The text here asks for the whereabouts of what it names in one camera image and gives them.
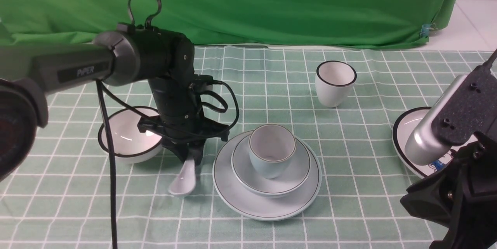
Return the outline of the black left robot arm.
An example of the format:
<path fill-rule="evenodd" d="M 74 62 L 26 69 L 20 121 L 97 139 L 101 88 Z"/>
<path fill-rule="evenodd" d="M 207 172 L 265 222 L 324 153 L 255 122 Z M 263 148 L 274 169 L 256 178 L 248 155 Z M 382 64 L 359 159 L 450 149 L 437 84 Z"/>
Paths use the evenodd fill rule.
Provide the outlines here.
<path fill-rule="evenodd" d="M 1 47 L 1 179 L 30 153 L 38 127 L 48 124 L 46 96 L 89 82 L 118 87 L 147 80 L 158 116 L 137 128 L 156 134 L 182 162 L 202 160 L 206 139 L 227 141 L 230 125 L 204 116 L 225 113 L 227 102 L 212 91 L 221 82 L 194 72 L 194 44 L 183 33 L 119 24 L 90 44 Z"/>

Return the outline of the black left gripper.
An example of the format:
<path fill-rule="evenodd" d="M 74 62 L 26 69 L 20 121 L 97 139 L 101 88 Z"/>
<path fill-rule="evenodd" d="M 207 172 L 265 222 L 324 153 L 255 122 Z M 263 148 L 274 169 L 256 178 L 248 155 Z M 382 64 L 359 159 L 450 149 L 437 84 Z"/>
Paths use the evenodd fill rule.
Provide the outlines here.
<path fill-rule="evenodd" d="M 219 138 L 227 141 L 229 126 L 204 115 L 203 108 L 225 113 L 227 102 L 212 90 L 221 82 L 212 76 L 194 76 L 186 86 L 176 80 L 158 77 L 148 80 L 158 115 L 140 118 L 138 130 L 162 137 L 163 147 L 172 152 L 182 163 L 188 158 L 200 166 L 205 140 Z"/>

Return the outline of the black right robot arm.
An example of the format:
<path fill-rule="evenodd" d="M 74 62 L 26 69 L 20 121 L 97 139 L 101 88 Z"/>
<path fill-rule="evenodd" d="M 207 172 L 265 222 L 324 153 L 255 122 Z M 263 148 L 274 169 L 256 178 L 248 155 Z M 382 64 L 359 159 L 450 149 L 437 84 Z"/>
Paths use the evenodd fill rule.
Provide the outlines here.
<path fill-rule="evenodd" d="M 442 170 L 412 184 L 400 199 L 415 218 L 445 226 L 431 249 L 489 249 L 497 240 L 496 142 L 483 134 L 459 148 Z"/>

